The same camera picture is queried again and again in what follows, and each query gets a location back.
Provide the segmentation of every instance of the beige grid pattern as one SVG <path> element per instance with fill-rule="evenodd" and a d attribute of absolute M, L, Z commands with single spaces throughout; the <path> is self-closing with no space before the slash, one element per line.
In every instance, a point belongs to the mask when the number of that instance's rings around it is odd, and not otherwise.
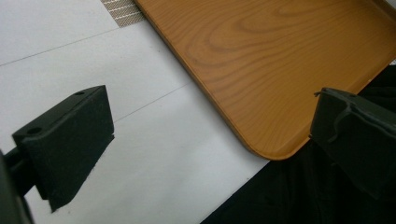
<path fill-rule="evenodd" d="M 124 27 L 145 19 L 132 0 L 101 0 L 105 8 L 119 25 Z"/>

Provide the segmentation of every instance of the black fabric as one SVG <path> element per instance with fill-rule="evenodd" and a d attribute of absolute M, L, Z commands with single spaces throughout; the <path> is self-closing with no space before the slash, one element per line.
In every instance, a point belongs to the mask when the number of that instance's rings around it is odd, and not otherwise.
<path fill-rule="evenodd" d="M 396 66 L 389 66 L 360 96 L 396 112 L 395 87 Z M 293 157 L 270 161 L 202 223 L 387 224 L 396 223 L 396 202 L 360 191 L 310 141 Z"/>

